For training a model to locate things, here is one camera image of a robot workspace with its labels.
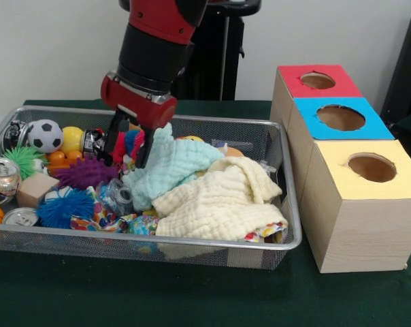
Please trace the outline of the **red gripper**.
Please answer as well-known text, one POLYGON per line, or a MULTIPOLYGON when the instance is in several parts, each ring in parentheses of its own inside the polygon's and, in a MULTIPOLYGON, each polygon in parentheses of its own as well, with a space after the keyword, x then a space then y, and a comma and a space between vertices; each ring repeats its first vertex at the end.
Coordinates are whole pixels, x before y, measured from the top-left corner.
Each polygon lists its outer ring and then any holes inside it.
POLYGON ((173 117, 176 111, 177 99, 170 93, 157 95, 147 91, 135 89, 124 83, 114 70, 108 72, 101 84, 101 98, 103 102, 115 112, 110 122, 104 146, 104 162, 112 164, 112 151, 116 145, 119 125, 125 118, 125 113, 133 117, 137 124, 144 128, 144 142, 137 152, 135 167, 146 167, 152 144, 154 130, 163 128, 173 117))

